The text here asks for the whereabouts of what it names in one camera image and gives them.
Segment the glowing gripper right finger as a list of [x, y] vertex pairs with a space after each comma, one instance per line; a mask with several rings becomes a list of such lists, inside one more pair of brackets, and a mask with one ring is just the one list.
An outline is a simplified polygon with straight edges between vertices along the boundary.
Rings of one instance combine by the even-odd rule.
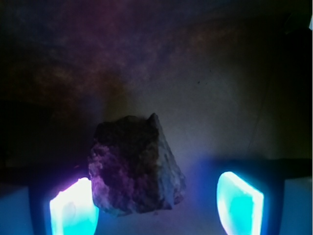
[[311, 235], [311, 159], [241, 160], [217, 181], [218, 215], [228, 235]]

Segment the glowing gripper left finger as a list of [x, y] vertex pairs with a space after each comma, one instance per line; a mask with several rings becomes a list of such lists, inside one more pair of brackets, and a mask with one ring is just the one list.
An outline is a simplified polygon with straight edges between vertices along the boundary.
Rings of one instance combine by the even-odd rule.
[[98, 215], [83, 166], [0, 171], [2, 235], [92, 235]]

